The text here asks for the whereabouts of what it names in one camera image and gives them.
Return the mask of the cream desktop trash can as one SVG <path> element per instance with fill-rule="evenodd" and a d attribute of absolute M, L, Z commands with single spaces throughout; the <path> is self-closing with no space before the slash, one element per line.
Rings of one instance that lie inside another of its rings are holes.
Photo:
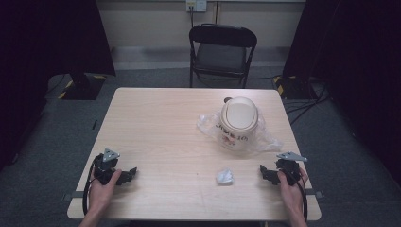
<path fill-rule="evenodd" d="M 258 124 L 258 110 L 246 97 L 226 97 L 219 115 L 219 142 L 231 150 L 243 150 Z"/>

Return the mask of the black stand base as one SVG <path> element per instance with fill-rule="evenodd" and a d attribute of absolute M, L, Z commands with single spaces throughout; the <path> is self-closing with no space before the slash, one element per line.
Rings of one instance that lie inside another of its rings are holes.
<path fill-rule="evenodd" d="M 273 78 L 273 83 L 282 99 L 316 99 L 317 95 L 311 84 L 295 76 Z"/>
<path fill-rule="evenodd" d="M 104 76 L 87 76 L 86 74 L 73 74 L 72 80 L 59 95 L 64 100 L 96 100 L 103 83 Z"/>

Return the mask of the person's right hand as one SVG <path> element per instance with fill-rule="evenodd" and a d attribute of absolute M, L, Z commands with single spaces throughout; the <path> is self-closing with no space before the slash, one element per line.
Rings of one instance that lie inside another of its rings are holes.
<path fill-rule="evenodd" d="M 280 180 L 281 196 L 287 209 L 288 216 L 291 219 L 297 218 L 304 220 L 304 196 L 302 195 L 301 190 L 297 185 L 289 185 L 287 176 L 282 171 L 279 171 L 277 176 Z"/>

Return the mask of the white wall socket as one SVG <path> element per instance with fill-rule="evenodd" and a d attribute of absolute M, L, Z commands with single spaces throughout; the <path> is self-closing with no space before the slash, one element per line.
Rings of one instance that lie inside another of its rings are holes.
<path fill-rule="evenodd" d="M 185 0 L 185 10 L 187 12 L 205 12 L 207 11 L 207 1 Z"/>

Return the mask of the person's left hand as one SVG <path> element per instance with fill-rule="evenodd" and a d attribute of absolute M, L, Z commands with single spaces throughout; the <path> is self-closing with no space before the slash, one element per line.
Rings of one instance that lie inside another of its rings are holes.
<path fill-rule="evenodd" d="M 116 182 L 122 173 L 121 169 L 117 169 L 107 184 L 102 184 L 99 180 L 93 179 L 89 191 L 89 208 L 87 215 L 100 218 L 113 197 L 113 191 Z"/>

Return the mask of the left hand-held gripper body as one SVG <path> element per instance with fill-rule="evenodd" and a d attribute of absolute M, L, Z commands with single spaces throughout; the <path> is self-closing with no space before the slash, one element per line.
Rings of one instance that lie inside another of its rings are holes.
<path fill-rule="evenodd" d="M 119 157 L 118 152 L 109 148 L 106 148 L 103 153 L 96 157 L 94 177 L 103 185 L 107 184 L 113 176 Z"/>

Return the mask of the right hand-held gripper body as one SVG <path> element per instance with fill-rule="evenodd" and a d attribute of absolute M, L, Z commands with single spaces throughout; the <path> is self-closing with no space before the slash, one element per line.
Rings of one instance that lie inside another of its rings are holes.
<path fill-rule="evenodd" d="M 287 177 L 289 185 L 295 185 L 300 179 L 300 166 L 298 161 L 307 162 L 307 159 L 292 151 L 277 154 L 276 168 Z"/>

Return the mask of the black curtain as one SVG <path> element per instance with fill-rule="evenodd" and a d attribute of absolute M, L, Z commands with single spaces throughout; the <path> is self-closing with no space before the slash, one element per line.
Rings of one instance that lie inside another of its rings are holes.
<path fill-rule="evenodd" d="M 401 0 L 305 0 L 283 75 L 326 80 L 401 186 Z"/>
<path fill-rule="evenodd" d="M 96 0 L 0 0 L 0 170 L 11 164 L 62 74 L 114 75 Z"/>

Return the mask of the clear plastic bag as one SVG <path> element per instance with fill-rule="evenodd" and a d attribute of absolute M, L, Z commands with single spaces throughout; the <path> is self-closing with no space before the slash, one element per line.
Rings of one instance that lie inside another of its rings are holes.
<path fill-rule="evenodd" d="M 229 130 L 220 120 L 221 111 L 201 114 L 197 121 L 197 127 L 202 133 L 229 150 L 248 153 L 279 150 L 283 143 L 269 133 L 261 111 L 257 110 L 257 113 L 255 128 L 250 131 Z"/>

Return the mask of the black folding chair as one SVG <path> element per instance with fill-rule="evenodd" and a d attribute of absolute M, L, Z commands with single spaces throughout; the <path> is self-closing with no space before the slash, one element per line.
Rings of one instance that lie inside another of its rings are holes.
<path fill-rule="evenodd" d="M 239 79 L 246 87 L 256 35 L 245 27 L 201 24 L 189 31 L 190 72 L 189 86 L 194 74 L 214 75 Z"/>

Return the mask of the small plastic piece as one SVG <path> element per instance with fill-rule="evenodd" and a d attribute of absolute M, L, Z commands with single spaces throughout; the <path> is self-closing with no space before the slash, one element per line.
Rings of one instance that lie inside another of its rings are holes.
<path fill-rule="evenodd" d="M 231 185 L 234 182 L 234 175 L 230 168 L 221 170 L 217 176 L 216 181 L 218 185 Z"/>

